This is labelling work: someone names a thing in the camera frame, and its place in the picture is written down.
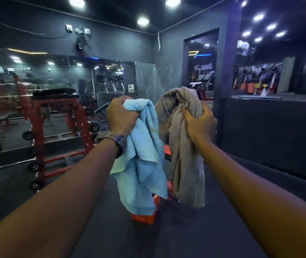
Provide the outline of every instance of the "brown towel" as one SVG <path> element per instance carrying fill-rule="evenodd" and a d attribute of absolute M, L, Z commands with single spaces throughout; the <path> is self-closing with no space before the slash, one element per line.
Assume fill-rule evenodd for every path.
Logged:
<path fill-rule="evenodd" d="M 186 87 L 165 93 L 155 105 L 160 139 L 169 144 L 172 153 L 172 179 L 178 200 L 191 207 L 205 204 L 203 159 L 188 139 L 182 108 L 188 108 L 195 118 L 203 115 L 202 104 Z"/>

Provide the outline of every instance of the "black watch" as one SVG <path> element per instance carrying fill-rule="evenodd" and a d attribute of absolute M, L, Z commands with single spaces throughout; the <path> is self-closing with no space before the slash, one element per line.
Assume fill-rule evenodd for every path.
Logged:
<path fill-rule="evenodd" d="M 127 148 L 127 140 L 124 138 L 123 135 L 115 134 L 110 130 L 104 131 L 95 138 L 95 143 L 98 144 L 104 138 L 110 138 L 116 143 L 118 147 L 118 153 L 116 159 L 119 158 Z"/>

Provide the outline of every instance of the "switch box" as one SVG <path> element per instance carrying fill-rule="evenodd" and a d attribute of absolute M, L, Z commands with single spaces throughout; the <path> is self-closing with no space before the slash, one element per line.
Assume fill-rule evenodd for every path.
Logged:
<path fill-rule="evenodd" d="M 134 85 L 133 85 L 133 84 L 129 84 L 129 85 L 128 85 L 128 92 L 129 92 L 129 93 L 135 92 L 135 90 L 134 90 Z"/>
<path fill-rule="evenodd" d="M 71 26 L 70 24 L 66 24 L 66 32 L 72 33 L 73 32 L 73 26 Z"/>

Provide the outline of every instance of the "ceiling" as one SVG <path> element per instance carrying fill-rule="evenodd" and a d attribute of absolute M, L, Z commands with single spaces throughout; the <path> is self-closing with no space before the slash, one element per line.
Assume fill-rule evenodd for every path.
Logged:
<path fill-rule="evenodd" d="M 156 34 L 221 0 L 181 0 L 175 8 L 168 8 L 166 0 L 84 0 L 83 9 L 71 6 L 68 0 L 20 1 Z M 248 0 L 242 9 L 241 34 L 245 30 L 252 34 L 241 39 L 254 46 L 306 39 L 306 0 Z M 253 23 L 254 16 L 261 12 L 265 14 L 263 20 Z M 150 20 L 146 28 L 137 24 L 142 15 Z M 278 23 L 278 26 L 267 32 L 265 29 L 271 23 Z M 286 35 L 275 38 L 276 33 L 283 30 L 287 31 Z M 258 37 L 263 37 L 263 40 L 255 43 Z"/>

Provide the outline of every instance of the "person's left hand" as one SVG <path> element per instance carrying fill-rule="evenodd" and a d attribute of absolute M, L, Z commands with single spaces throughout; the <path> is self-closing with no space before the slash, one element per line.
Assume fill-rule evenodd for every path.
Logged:
<path fill-rule="evenodd" d="M 121 96 L 113 99 L 106 110 L 109 130 L 116 134 L 123 135 L 125 138 L 133 131 L 136 120 L 140 116 L 140 112 L 129 111 L 123 107 L 123 103 L 126 99 L 132 98 Z"/>

